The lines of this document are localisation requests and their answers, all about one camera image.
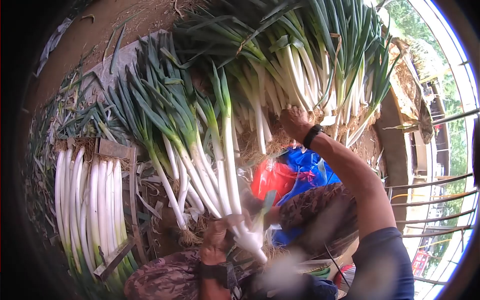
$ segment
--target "watch strap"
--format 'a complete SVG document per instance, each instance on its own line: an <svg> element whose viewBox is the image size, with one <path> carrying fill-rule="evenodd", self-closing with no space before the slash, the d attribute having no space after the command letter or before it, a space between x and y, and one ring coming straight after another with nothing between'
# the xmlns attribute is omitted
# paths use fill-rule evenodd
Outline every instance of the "watch strap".
<svg viewBox="0 0 480 300"><path fill-rule="evenodd" d="M307 135L303 139L303 145L305 148L310 149L310 144L312 143L313 139L318 135L319 132L323 132L323 128L320 124L313 125L310 130L308 130Z"/></svg>
<svg viewBox="0 0 480 300"><path fill-rule="evenodd" d="M238 285L235 270L231 262L223 262L215 265L200 263L201 277L216 279L223 288L232 288Z"/></svg>

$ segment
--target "hand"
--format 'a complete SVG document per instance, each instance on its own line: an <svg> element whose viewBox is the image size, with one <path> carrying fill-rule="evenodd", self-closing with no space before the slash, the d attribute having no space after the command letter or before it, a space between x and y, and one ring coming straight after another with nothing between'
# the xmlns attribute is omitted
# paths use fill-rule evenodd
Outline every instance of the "hand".
<svg viewBox="0 0 480 300"><path fill-rule="evenodd" d="M225 251L233 245L232 236L227 236L227 229L246 221L247 226L251 224L250 215L246 210L243 215L228 215L225 218L214 220L208 224L204 235L204 242L200 248L200 259L202 263L214 265L225 262L227 257Z"/></svg>
<svg viewBox="0 0 480 300"><path fill-rule="evenodd" d="M296 106L287 104L287 108L280 114L280 123L283 130L294 140L302 143L308 131L312 127L308 123L307 112Z"/></svg>

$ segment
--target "dark blue sleeve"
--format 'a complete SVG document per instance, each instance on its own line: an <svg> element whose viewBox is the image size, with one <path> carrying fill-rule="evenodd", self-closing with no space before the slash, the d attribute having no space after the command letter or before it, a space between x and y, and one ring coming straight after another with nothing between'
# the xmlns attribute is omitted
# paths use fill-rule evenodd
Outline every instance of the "dark blue sleeve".
<svg viewBox="0 0 480 300"><path fill-rule="evenodd" d="M397 228L365 236L352 258L357 269L346 300L413 299L412 266Z"/></svg>

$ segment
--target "red plastic bag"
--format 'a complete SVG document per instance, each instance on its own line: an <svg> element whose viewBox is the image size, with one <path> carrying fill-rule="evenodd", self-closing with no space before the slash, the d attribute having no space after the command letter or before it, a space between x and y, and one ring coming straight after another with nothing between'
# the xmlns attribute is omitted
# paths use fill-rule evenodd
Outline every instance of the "red plastic bag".
<svg viewBox="0 0 480 300"><path fill-rule="evenodd" d="M297 173L288 165L276 162L274 159L264 160L255 171L251 184L252 193L259 199L264 199L268 191L276 190L275 206L285 194L290 192L297 179Z"/></svg>

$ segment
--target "forearm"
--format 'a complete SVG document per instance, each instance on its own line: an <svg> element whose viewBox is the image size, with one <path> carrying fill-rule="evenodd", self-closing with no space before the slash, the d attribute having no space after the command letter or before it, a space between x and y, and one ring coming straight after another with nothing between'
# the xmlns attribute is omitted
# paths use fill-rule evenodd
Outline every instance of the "forearm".
<svg viewBox="0 0 480 300"><path fill-rule="evenodd" d="M202 279L200 300L230 300L230 290L221 286L216 279Z"/></svg>
<svg viewBox="0 0 480 300"><path fill-rule="evenodd" d="M200 260L203 264L215 265L223 263L227 257L222 251L213 247L200 248ZM224 288L216 279L202 278L200 283L200 300L230 300L230 290Z"/></svg>
<svg viewBox="0 0 480 300"><path fill-rule="evenodd" d="M360 238L385 227L396 227L382 181L360 157L325 133L317 135L310 148L328 163L357 200Z"/></svg>

